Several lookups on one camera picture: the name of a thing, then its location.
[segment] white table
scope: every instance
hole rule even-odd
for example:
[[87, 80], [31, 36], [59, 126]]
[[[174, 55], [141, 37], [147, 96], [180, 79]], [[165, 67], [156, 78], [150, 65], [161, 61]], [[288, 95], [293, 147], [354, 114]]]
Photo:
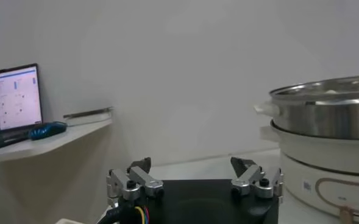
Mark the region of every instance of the white table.
[[[245, 153], [235, 156], [252, 159], [266, 170], [269, 167], [279, 165], [279, 150]], [[229, 158], [229, 156], [225, 156], [189, 163], [156, 166], [151, 168], [150, 174], [160, 180], [234, 178], [235, 172], [230, 165]], [[279, 223], [339, 224], [339, 219], [301, 203], [285, 191], [283, 204], [280, 207]]]

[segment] pot handle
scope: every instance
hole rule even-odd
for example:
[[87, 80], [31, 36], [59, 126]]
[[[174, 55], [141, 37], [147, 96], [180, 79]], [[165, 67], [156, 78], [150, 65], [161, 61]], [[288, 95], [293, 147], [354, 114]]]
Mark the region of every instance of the pot handle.
[[268, 140], [272, 142], [280, 142], [279, 135], [270, 127], [264, 126], [259, 128], [260, 139]]
[[257, 114], [263, 114], [269, 117], [278, 117], [281, 114], [280, 108], [270, 101], [254, 105]]

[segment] laptop screen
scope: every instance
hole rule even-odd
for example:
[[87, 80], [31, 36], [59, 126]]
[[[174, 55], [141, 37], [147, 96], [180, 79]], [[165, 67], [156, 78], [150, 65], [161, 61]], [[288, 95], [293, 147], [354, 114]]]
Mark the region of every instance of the laptop screen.
[[0, 71], [0, 130], [42, 123], [37, 65]]

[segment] colored cable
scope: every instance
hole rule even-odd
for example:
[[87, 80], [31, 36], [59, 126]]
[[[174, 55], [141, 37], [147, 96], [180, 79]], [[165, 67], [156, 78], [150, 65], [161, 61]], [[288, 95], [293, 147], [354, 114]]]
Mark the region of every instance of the colored cable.
[[147, 206], [144, 206], [144, 211], [145, 211], [145, 214], [146, 214], [146, 217], [147, 217], [147, 224], [148, 224], [149, 223], [149, 211], [148, 211]]
[[143, 210], [139, 206], [136, 206], [135, 209], [137, 209], [140, 212], [141, 224], [146, 224], [145, 223], [145, 214], [144, 214]]

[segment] white cooker base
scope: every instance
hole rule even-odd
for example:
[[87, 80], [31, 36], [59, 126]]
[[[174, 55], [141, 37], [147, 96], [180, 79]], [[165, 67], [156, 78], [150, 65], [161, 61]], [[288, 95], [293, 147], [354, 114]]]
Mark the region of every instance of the white cooker base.
[[303, 165], [281, 153], [286, 188], [298, 199], [317, 209], [339, 215], [348, 206], [359, 222], [359, 177], [327, 172]]

